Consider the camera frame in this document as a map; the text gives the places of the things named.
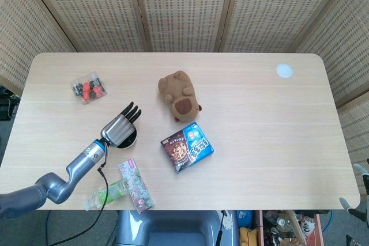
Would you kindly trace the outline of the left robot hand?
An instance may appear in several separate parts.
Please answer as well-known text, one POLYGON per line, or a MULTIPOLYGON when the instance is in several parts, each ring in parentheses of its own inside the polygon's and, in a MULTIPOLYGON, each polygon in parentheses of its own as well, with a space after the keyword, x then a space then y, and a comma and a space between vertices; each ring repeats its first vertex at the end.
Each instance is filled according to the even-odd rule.
POLYGON ((98 141, 109 147, 127 149, 136 142, 137 128, 134 122, 141 116, 142 111, 132 101, 112 121, 103 127, 98 141))

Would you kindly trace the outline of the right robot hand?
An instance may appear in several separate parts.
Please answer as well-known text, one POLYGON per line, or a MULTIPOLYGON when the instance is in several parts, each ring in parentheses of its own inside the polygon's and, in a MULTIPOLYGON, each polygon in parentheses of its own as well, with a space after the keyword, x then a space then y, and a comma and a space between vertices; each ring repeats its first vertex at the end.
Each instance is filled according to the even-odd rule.
POLYGON ((356 163, 354 163, 353 167, 360 172, 363 179, 364 187, 366 189, 366 212, 364 213, 359 211, 358 209, 353 209, 344 198, 340 198, 339 200, 344 210, 346 210, 349 214, 358 218, 362 222, 365 222, 368 227, 368 170, 356 163))

